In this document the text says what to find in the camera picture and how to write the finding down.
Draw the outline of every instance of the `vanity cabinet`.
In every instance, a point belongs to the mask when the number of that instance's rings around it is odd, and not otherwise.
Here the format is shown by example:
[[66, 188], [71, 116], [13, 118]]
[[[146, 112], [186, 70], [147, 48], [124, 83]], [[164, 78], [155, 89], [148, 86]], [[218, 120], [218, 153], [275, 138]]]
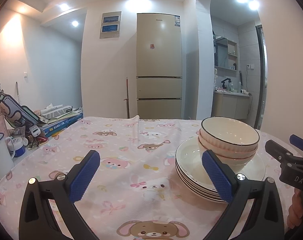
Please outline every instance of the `vanity cabinet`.
[[247, 119], [249, 103], [248, 95], [214, 91], [211, 116]]

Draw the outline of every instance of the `pink tablecloth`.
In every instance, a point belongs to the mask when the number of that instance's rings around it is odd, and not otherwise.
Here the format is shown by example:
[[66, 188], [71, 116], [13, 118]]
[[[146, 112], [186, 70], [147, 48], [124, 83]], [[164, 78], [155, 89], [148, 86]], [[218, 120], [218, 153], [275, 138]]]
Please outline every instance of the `pink tablecloth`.
[[[138, 116], [80, 120], [26, 157], [0, 181], [0, 221], [13, 239], [18, 239], [19, 213], [28, 180], [31, 177], [39, 181], [53, 179], [58, 172], [68, 172], [90, 149], [95, 149], [101, 155], [100, 167], [82, 200], [75, 205], [101, 240], [144, 239], [144, 235], [137, 234], [143, 231], [142, 225], [150, 223], [160, 231], [166, 225], [167, 240], [177, 236], [201, 240], [226, 204], [212, 203], [194, 195], [180, 181], [174, 165], [179, 144], [197, 136], [199, 128], [200, 121], [139, 120]], [[293, 188], [279, 181], [279, 163], [265, 152], [264, 145], [273, 139], [297, 153], [271, 135], [263, 132], [260, 135], [257, 154], [265, 163], [265, 177], [275, 179], [285, 219]], [[51, 204], [63, 233], [70, 236], [55, 203], [51, 201]], [[239, 234], [251, 204], [252, 201], [248, 201], [232, 236]]]

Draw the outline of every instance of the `faucet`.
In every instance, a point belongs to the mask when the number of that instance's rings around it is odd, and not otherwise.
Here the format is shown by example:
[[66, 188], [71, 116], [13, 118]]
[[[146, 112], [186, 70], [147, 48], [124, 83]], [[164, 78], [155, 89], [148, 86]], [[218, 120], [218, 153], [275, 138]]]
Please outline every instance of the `faucet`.
[[231, 82], [231, 79], [230, 79], [230, 78], [226, 78], [226, 79], [224, 79], [223, 81], [221, 81], [221, 83], [222, 83], [222, 88], [223, 88], [223, 89], [227, 89], [227, 86], [225, 85], [225, 81], [227, 81], [227, 80], [228, 80], [228, 83]]

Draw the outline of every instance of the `human hand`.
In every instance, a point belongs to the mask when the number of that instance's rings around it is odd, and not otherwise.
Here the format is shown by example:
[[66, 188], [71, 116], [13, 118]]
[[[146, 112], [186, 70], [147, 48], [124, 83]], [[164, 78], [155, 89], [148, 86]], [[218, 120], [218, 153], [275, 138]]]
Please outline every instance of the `human hand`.
[[292, 197], [293, 204], [289, 207], [289, 214], [287, 217], [287, 225], [291, 229], [301, 224], [301, 217], [303, 216], [303, 207], [300, 197], [301, 190], [295, 188], [294, 192], [295, 194]]

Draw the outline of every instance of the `blue gripper pad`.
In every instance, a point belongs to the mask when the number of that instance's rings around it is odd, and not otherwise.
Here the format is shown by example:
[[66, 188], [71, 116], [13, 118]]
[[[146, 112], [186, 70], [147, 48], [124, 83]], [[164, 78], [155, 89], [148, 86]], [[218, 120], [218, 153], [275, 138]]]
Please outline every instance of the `blue gripper pad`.
[[220, 198], [231, 203], [233, 200], [231, 183], [207, 151], [203, 153], [202, 163]]
[[303, 139], [293, 134], [290, 136], [289, 141], [292, 145], [295, 145], [298, 149], [303, 151]]
[[69, 200], [72, 203], [82, 199], [99, 165], [100, 156], [99, 153], [95, 151], [83, 165], [69, 186]]

